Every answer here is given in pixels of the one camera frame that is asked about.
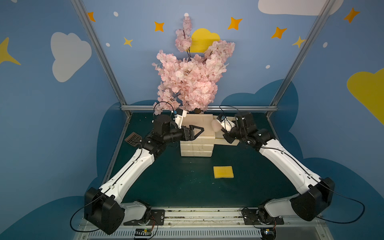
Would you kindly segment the white three-drawer cabinet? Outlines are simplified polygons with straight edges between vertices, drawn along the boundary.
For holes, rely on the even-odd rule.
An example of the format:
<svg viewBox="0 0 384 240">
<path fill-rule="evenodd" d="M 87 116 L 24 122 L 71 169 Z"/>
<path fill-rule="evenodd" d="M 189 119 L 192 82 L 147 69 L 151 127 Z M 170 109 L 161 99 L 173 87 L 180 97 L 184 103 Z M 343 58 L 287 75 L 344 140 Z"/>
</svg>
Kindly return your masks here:
<svg viewBox="0 0 384 240">
<path fill-rule="evenodd" d="M 204 128 L 204 131 L 193 141 L 180 141 L 182 157 L 211 157 L 215 145 L 216 134 L 212 127 L 212 114 L 187 114 L 183 126 L 190 125 Z"/>
</svg>

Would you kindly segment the yellow sponge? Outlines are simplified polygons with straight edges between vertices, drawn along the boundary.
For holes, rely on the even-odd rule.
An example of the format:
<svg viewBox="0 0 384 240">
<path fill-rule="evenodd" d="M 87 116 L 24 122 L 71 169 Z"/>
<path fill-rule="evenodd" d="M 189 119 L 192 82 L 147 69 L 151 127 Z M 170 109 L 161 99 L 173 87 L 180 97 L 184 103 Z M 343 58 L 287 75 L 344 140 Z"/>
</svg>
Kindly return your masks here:
<svg viewBox="0 0 384 240">
<path fill-rule="evenodd" d="M 234 178 L 234 172 L 232 166 L 214 166 L 214 178 L 215 179 L 232 179 Z"/>
</svg>

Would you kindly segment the pink sponge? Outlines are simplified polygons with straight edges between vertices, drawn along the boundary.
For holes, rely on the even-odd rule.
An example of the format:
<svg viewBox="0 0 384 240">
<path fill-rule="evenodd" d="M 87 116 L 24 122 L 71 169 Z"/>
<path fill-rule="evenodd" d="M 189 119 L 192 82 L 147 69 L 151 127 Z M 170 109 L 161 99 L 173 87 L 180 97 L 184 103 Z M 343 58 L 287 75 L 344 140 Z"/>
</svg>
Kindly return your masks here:
<svg viewBox="0 0 384 240">
<path fill-rule="evenodd" d="M 223 126 L 221 125 L 221 122 L 216 119 L 213 120 L 211 124 L 212 124 L 212 129 L 215 133 L 220 132 L 223 128 Z"/>
</svg>

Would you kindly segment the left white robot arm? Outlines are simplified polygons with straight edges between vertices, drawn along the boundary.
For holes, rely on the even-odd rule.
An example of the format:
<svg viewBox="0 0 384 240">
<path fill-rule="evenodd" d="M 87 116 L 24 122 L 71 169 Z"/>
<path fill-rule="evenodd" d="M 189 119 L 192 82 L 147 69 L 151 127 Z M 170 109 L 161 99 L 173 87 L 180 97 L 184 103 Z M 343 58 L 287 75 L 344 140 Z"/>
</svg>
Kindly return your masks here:
<svg viewBox="0 0 384 240">
<path fill-rule="evenodd" d="M 134 138 L 137 147 L 131 159 L 98 189 L 91 187 L 85 193 L 85 205 L 81 207 L 84 219 L 97 230 L 110 235 L 122 222 L 144 221 L 150 218 L 151 206 L 134 201 L 128 206 L 123 198 L 139 176 L 151 166 L 170 143 L 194 141 L 204 132 L 203 127 L 183 125 L 186 111 L 172 109 L 169 115 L 153 118 L 153 129 L 144 137 Z"/>
</svg>

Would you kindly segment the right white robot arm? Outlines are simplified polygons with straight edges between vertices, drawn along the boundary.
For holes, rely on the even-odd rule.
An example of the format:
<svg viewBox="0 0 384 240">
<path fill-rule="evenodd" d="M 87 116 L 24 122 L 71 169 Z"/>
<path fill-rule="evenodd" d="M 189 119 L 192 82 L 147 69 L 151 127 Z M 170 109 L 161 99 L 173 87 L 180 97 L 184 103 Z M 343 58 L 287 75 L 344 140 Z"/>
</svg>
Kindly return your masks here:
<svg viewBox="0 0 384 240">
<path fill-rule="evenodd" d="M 257 222 L 270 225 L 283 216 L 298 216 L 307 222 L 319 218 L 327 209 L 335 192 L 335 182 L 321 178 L 311 171 L 266 129 L 258 129 L 250 112 L 237 111 L 235 120 L 229 121 L 225 112 L 217 118 L 221 124 L 224 139 L 228 143 L 239 140 L 249 145 L 273 163 L 293 184 L 296 195 L 272 199 L 258 206 Z"/>
</svg>

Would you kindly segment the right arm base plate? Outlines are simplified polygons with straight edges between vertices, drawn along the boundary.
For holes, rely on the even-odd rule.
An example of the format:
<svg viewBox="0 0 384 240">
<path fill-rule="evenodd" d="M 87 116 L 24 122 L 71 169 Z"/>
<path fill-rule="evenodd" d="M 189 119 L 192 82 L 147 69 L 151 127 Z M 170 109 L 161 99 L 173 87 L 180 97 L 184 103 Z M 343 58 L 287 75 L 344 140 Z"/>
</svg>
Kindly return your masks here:
<svg viewBox="0 0 384 240">
<path fill-rule="evenodd" d="M 281 216 L 271 217 L 264 209 L 243 208 L 241 214 L 245 225 L 283 225 L 284 220 Z"/>
</svg>

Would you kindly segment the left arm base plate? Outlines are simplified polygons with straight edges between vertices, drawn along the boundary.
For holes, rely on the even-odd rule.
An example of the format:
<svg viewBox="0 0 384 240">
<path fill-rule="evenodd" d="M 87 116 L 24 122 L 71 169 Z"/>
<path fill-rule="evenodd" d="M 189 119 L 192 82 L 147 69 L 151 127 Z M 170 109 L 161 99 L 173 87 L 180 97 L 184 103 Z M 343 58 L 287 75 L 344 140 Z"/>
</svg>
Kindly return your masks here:
<svg viewBox="0 0 384 240">
<path fill-rule="evenodd" d="M 124 222 L 124 226 L 163 226 L 165 221 L 165 210 L 151 210 L 140 220 Z"/>
</svg>

